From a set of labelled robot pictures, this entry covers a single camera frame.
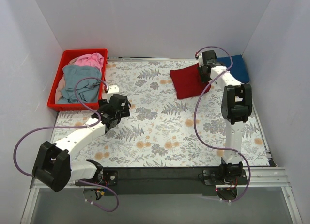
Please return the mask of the red t shirt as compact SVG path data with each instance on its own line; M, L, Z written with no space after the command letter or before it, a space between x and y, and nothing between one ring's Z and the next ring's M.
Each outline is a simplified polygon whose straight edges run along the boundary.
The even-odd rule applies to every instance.
M178 99L200 96L208 84L202 82L198 72L198 64L183 69L171 70L170 77Z

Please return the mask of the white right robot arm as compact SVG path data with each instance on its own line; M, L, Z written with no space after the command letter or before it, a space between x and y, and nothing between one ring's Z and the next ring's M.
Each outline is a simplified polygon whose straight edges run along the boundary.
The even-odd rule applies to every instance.
M203 82L216 82L223 91L221 114L226 125L226 140L221 164L216 169L204 170L205 184L217 182L230 184L243 174L243 158L240 156L242 136L246 121L252 113L252 88L238 81L213 50L197 52L198 73Z

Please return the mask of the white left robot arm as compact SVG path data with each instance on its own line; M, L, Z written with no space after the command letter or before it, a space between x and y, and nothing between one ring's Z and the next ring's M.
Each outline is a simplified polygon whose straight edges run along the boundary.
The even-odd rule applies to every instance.
M86 180L92 185L104 185L104 168L94 160L73 162L72 159L93 140L116 127L122 118L130 116L130 102L126 96L113 94L102 99L99 109L87 122L66 137L41 144L32 176L53 191L62 190L69 182Z

